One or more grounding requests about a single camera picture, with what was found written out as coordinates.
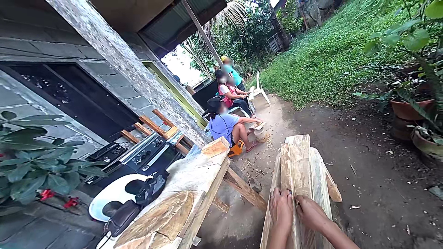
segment palm frond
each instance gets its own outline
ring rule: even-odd
[[[232,0],[226,3],[227,6],[204,26],[203,30],[209,37],[213,37],[215,33],[227,33],[230,28],[244,28],[246,19],[246,6],[243,0]]]

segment light blue t-shirt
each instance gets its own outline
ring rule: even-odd
[[[236,86],[238,86],[241,83],[242,77],[231,66],[224,64],[223,69],[224,69],[225,73],[227,73],[227,74],[232,73],[232,76],[234,77],[234,81],[235,81]]]
[[[214,140],[224,136],[231,145],[231,132],[234,125],[238,123],[238,120],[239,117],[229,113],[216,115],[215,119],[209,120],[209,131],[211,131],[211,135]]]

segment black bag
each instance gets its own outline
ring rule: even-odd
[[[166,170],[154,173],[152,179],[147,179],[140,193],[136,195],[136,203],[141,208],[146,207],[161,194],[166,185],[169,173]]]
[[[105,234],[111,232],[112,237],[122,233],[140,213],[141,207],[133,200],[128,200],[105,224]]]

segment flip-flop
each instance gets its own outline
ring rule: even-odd
[[[257,146],[257,145],[258,145],[258,142],[257,142],[257,141],[254,141],[254,142],[252,143],[251,148],[249,148],[249,150],[246,150],[246,152],[251,151],[251,150],[254,149],[254,147]]]

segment orange stool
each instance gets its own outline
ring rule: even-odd
[[[240,139],[236,145],[234,145],[228,153],[228,157],[239,156],[243,152],[243,145],[245,143]]]

